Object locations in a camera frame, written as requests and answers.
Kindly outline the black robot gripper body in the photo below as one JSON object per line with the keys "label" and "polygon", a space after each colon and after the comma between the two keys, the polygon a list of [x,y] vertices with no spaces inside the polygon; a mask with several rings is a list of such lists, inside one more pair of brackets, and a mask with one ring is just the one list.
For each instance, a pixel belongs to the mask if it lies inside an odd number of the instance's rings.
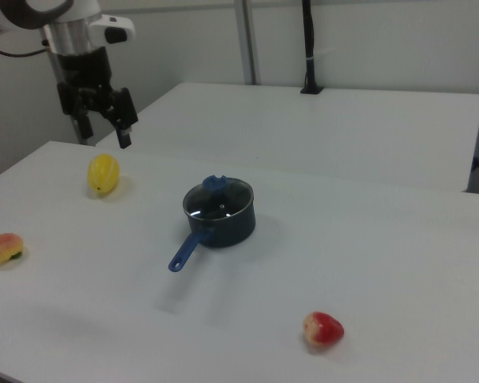
{"label": "black robot gripper body", "polygon": [[80,116],[84,110],[117,115],[117,91],[110,84],[112,70],[105,47],[77,55],[56,55],[61,69],[57,91],[62,111]]}

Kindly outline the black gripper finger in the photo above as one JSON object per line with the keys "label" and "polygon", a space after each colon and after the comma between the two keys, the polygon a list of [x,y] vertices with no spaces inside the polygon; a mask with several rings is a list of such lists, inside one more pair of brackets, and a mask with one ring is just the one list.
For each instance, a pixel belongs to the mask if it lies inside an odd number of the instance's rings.
{"label": "black gripper finger", "polygon": [[87,108],[80,97],[75,103],[75,119],[82,139],[89,139],[93,136],[93,129],[87,116]]}
{"label": "black gripper finger", "polygon": [[133,99],[127,88],[111,92],[105,118],[114,127],[120,148],[125,149],[130,146],[131,127],[138,122],[138,116]]}

